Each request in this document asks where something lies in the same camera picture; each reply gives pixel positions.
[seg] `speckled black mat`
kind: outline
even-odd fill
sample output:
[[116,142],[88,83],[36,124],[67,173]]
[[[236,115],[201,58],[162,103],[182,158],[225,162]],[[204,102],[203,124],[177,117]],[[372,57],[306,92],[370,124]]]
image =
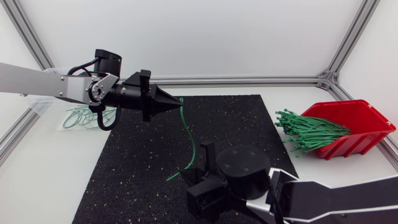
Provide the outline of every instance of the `speckled black mat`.
[[[252,144],[264,150],[273,167],[296,175],[259,95],[185,96],[184,116],[197,146],[203,140],[214,140],[218,153]],[[74,223],[206,223],[188,213],[182,178],[165,181],[192,156],[179,110],[158,114],[150,123],[141,119],[140,112],[122,111]],[[202,153],[199,149],[195,166],[203,165]],[[257,221],[231,211],[222,214],[218,223]]]

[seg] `white table surface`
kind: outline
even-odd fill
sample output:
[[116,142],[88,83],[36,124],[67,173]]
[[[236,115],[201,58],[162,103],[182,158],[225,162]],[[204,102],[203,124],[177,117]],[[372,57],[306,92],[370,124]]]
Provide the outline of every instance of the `white table surface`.
[[[334,101],[326,91],[314,87],[165,90],[172,95],[261,94],[273,121],[274,111],[288,108],[303,113],[314,103]],[[282,128],[278,132],[282,139],[288,138]],[[108,135],[109,131],[100,130],[57,131],[40,118],[0,167],[0,223],[71,223]],[[331,187],[397,175],[377,148],[363,156],[330,161],[313,154],[289,156],[302,180]]]

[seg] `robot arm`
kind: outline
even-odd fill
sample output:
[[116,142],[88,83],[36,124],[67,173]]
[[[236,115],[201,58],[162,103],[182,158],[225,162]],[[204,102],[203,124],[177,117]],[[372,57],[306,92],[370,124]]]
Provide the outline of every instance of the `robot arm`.
[[238,146],[215,156],[201,144],[205,169],[182,170],[188,211],[216,222],[228,210],[268,224],[371,224],[398,219],[398,176],[331,188],[272,168],[254,147]]
[[[85,67],[94,64],[94,71]],[[182,102],[150,85],[150,71],[141,70],[118,84],[121,57],[97,49],[95,59],[71,69],[68,75],[54,75],[28,68],[0,63],[0,91],[31,95],[54,96],[61,100],[89,105],[98,114],[98,126],[107,131],[115,127],[121,108],[141,110],[144,121],[150,121],[157,113],[182,106]],[[77,70],[85,73],[72,75]],[[116,107],[116,119],[106,127],[102,122],[102,111],[106,106]]]

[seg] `white wall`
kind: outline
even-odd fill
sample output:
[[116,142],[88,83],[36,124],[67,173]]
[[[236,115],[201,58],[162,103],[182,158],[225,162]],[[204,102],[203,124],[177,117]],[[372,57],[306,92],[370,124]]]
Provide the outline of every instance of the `white wall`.
[[[39,70],[39,66],[30,54],[24,41],[19,36],[2,6],[0,6],[0,27],[0,62]],[[0,101],[1,137],[28,108],[28,106],[19,94],[0,93]]]
[[[379,3],[341,70],[341,86],[398,127],[398,1]],[[398,131],[391,135],[398,141]]]
[[122,76],[314,76],[327,68],[362,0],[20,0],[54,64],[95,48]]

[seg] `red plastic bin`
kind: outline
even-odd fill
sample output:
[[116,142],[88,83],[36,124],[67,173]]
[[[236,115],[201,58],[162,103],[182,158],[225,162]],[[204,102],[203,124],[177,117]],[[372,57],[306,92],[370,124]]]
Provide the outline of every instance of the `red plastic bin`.
[[316,150],[326,160],[335,156],[348,157],[367,153],[389,133],[396,130],[380,112],[364,100],[315,103],[302,116],[325,118],[350,128],[352,135],[343,136]]

